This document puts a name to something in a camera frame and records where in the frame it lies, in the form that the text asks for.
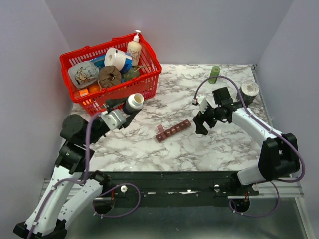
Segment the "white pill bottle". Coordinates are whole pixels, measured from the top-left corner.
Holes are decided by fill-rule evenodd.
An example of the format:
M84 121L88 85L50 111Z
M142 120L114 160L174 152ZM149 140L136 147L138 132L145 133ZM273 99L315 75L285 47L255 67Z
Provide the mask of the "white pill bottle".
M144 103L144 96L140 93L131 94L123 104L122 110L127 115L131 115L134 112L141 110Z

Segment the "red weekly pill organizer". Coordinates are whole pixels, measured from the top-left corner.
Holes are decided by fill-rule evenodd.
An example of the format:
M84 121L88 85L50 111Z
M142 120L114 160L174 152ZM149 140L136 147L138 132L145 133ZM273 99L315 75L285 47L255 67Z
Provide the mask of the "red weekly pill organizer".
M184 120L168 129L164 129L164 127L160 124L157 126L158 134L155 136L157 142L161 143L166 139L173 137L174 135L188 129L191 127L191 122L189 120Z

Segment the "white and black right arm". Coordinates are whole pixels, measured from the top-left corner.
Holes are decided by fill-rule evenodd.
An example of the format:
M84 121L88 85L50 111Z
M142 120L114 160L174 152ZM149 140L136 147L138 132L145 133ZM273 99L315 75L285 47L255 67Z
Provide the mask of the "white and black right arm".
M232 174L229 189L233 194L241 195L248 185L277 180L299 171L297 139L293 134L283 134L272 129L249 111L243 102L233 101L226 87L212 93L217 104L215 108L203 95L192 100L193 105L199 106L199 112L193 118L196 134L208 134L205 124L213 128L219 121L233 123L244 130L261 148L256 165Z

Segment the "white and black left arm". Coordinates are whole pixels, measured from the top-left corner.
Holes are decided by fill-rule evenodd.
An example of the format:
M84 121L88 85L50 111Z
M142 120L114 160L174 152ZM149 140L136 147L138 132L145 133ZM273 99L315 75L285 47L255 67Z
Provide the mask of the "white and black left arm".
M65 118L60 135L65 139L53 173L40 202L30 215L15 225L13 232L23 239L63 239L68 228L94 198L110 193L108 175L89 173L94 154L90 145L106 133L127 128L143 107L140 93L106 100L106 109L89 121L77 114Z

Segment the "red plastic shopping basket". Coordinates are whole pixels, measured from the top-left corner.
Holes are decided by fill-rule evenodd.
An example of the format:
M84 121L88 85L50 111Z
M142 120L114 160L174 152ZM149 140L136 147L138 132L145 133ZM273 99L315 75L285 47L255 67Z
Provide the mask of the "red plastic shopping basket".
M70 99L90 115L103 111L107 99L134 93L154 97L162 71L154 50L139 33L64 53L60 63Z

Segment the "orange fruit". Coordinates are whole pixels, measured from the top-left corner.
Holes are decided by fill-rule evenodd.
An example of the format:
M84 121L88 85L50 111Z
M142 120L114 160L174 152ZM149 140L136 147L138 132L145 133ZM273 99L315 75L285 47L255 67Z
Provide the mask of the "orange fruit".
M92 85L90 85L89 87L88 87L88 91L89 91L89 93L95 93L95 92L98 92L98 91L100 91L100 86L97 84L97 83L95 83L95 84L92 84Z

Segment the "small orange box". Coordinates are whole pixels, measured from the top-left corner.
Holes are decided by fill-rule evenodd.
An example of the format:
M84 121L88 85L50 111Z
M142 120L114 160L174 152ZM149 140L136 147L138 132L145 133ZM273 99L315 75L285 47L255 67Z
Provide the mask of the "small orange box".
M87 88L80 89L78 92L80 97L84 97L89 94L89 90Z

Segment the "green leafy vegetable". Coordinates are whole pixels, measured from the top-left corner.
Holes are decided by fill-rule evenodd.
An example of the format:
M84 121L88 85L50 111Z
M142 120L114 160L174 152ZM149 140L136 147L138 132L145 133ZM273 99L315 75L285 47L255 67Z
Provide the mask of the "green leafy vegetable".
M122 74L123 82L129 81L133 78L137 78L140 76L140 69L143 69L147 66L134 66L131 67L127 72Z

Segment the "white printed snack bag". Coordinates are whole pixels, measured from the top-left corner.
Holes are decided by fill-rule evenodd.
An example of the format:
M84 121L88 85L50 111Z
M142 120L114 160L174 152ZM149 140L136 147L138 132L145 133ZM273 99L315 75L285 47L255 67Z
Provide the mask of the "white printed snack bag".
M91 61L84 61L69 68L68 75L77 89L83 89L97 82L99 68Z

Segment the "green cylindrical bottle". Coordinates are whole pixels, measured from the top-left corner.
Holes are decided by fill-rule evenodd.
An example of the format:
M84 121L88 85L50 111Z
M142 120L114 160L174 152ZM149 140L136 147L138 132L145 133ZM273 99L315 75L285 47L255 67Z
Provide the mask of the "green cylindrical bottle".
M219 76L219 74L220 74L220 67L219 66L213 66L212 67L212 69L211 69L211 72L210 72L210 79L209 79L209 83L210 84L215 84L216 82L217 82L217 79L218 79L218 77L217 76Z

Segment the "white toilet paper roll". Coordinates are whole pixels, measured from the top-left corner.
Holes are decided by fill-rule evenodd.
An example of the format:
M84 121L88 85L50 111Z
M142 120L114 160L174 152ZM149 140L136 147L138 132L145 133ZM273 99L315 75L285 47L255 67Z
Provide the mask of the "white toilet paper roll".
M105 55L104 65L115 66L121 73L126 73L132 67L132 57L129 53L111 47Z

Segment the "camouflage tape roll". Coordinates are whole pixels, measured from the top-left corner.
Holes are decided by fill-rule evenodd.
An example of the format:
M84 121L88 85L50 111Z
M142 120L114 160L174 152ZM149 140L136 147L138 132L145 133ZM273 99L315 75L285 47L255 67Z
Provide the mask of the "camouflage tape roll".
M249 80L245 81L242 83L239 89L240 93L237 93L236 99L240 101L240 95L242 95L246 106L249 106L258 95L259 89L260 88L257 83Z

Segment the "white pump lotion bottle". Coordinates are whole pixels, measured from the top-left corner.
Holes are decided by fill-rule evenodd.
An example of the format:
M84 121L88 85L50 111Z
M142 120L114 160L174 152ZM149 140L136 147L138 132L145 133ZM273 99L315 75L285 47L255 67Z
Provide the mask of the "white pump lotion bottle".
M128 43L127 53L130 54L132 58L132 66L135 67L139 63L140 54L142 46L140 44L140 30L135 30L136 35L133 37L133 40Z

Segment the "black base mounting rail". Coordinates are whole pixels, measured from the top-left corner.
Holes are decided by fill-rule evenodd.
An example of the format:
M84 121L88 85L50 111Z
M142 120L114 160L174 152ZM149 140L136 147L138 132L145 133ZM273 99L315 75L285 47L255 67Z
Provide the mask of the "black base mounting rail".
M99 213L112 208L228 206L222 190L230 186L234 171L201 172L97 172L92 177L103 186L102 196L93 200ZM239 211L246 211L251 200L233 199Z

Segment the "aluminium extrusion rail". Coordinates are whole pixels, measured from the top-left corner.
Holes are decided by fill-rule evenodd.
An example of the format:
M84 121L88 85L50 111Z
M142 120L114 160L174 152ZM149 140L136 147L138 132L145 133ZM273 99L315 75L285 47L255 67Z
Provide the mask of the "aluminium extrusion rail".
M255 183L249 186L238 188L236 191L222 190L222 195L227 195L228 199L244 199L246 195L250 199L277 198L303 198L304 193L300 182L285 183L272 181L265 183Z

